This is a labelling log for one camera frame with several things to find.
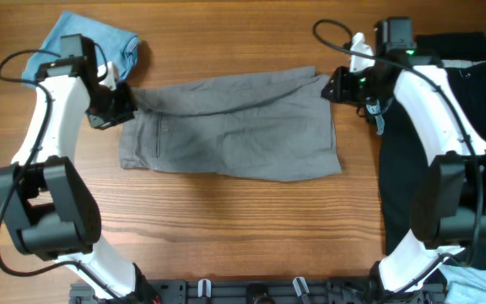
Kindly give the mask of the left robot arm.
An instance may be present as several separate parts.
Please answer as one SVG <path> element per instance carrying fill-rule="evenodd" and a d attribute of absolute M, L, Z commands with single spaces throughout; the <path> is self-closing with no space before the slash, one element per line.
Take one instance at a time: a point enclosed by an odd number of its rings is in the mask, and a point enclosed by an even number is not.
<path fill-rule="evenodd" d="M 68 267 L 97 301 L 147 303 L 154 290 L 101 235 L 98 204 L 74 166 L 82 120 L 99 130 L 132 120 L 132 91 L 111 62 L 98 73 L 103 51 L 90 38 L 64 35 L 60 48 L 29 81 L 37 100 L 28 132 L 0 167 L 0 269 L 33 277 Z"/>

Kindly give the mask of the grey shorts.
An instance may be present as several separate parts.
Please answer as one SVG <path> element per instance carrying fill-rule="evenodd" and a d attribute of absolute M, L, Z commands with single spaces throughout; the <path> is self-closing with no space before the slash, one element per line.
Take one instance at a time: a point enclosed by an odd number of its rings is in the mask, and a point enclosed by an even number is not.
<path fill-rule="evenodd" d="M 309 66 L 135 88 L 120 165 L 278 182 L 339 174 L 327 81 Z"/>

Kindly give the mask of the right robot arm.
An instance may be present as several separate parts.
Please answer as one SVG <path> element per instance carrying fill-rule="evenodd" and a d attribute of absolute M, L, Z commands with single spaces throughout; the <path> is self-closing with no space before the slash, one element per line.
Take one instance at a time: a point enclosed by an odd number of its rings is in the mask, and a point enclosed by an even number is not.
<path fill-rule="evenodd" d="M 486 239 L 486 141 L 454 96 L 441 60 L 418 49 L 410 18 L 378 22 L 375 40 L 368 46 L 352 34 L 340 47 L 348 66 L 335 70 L 321 94 L 358 107 L 400 103 L 424 148 L 428 170 L 406 236 L 369 275 L 337 279 L 368 303 L 384 303 L 418 294 L 443 263 L 472 264 Z"/>

